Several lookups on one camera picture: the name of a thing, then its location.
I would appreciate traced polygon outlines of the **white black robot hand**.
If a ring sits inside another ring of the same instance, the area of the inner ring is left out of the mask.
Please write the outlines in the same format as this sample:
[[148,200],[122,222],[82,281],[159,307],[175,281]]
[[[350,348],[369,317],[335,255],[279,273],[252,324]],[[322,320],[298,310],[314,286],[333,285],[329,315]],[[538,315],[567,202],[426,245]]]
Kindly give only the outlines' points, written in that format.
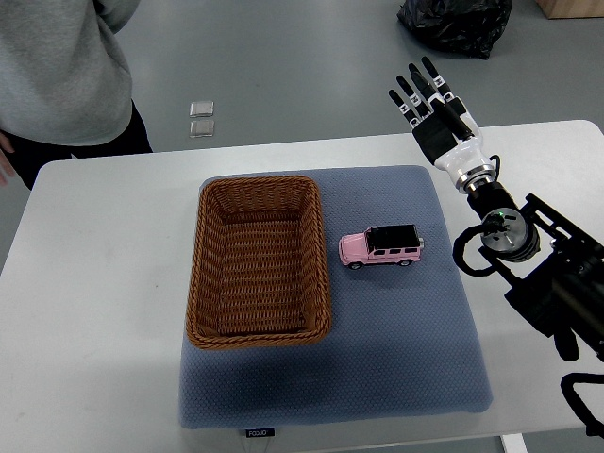
[[[410,63],[409,70],[411,81],[429,107],[402,75],[396,77],[420,119],[395,90],[389,90],[388,94],[410,124],[411,133],[424,156],[437,169],[447,172],[455,186],[478,186],[494,182],[495,165],[483,153],[483,137],[474,118],[460,98],[454,97],[432,61],[426,56],[421,61],[437,90],[415,64]],[[437,102],[434,113],[429,108],[434,107],[439,94],[449,102]]]

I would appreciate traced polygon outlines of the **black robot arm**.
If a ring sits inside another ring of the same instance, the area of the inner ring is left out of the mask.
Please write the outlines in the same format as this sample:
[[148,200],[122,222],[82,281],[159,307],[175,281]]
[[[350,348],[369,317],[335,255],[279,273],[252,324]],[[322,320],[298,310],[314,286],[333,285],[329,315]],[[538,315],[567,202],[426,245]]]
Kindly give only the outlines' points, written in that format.
[[455,240],[453,260],[468,276],[499,274],[509,304],[550,337],[566,361],[584,341],[603,356],[603,246],[534,194],[518,206],[499,182],[480,129],[432,61],[410,64],[389,95],[428,162],[466,197],[478,223]]

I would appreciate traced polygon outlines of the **person's hand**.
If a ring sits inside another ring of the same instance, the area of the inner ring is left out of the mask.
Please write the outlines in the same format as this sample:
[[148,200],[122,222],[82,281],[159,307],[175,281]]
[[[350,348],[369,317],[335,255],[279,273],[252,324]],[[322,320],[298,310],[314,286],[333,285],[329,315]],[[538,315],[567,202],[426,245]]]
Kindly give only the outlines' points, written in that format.
[[8,156],[14,152],[11,142],[3,132],[0,133],[0,185],[6,187],[9,180],[16,176],[16,172],[10,163]]

